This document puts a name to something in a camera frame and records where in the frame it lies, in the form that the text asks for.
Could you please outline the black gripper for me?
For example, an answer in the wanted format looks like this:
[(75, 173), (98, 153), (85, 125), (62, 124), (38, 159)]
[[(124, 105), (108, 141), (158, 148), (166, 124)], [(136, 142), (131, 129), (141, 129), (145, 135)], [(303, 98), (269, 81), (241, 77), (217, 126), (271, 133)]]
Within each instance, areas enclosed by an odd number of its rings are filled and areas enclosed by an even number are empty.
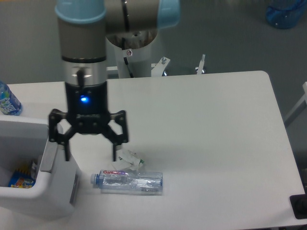
[[(48, 116), (48, 140), (64, 147), (65, 161), (71, 158), (70, 139), (76, 134), (102, 134), (112, 143), (112, 157), (116, 161), (116, 151), (129, 141), (127, 113), (108, 111), (107, 82), (86, 85), (85, 68), (76, 72), (76, 84), (65, 83), (68, 112), (52, 109)], [(70, 128), (64, 133), (58, 131), (58, 124), (66, 120)], [(113, 120), (121, 127), (122, 133), (117, 134), (109, 125)]]

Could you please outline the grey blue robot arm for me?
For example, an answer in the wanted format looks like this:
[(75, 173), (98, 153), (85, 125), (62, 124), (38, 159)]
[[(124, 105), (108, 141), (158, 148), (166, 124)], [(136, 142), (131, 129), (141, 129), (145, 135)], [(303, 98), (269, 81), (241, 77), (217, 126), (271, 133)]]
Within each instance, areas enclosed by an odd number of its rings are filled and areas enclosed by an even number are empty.
[(50, 112), (49, 141), (63, 146), (66, 161), (71, 158), (69, 141), (77, 133), (101, 134), (116, 151), (129, 141), (129, 133), (126, 112), (108, 110), (106, 37), (176, 26), (180, 2), (59, 0), (55, 13), (68, 110)]

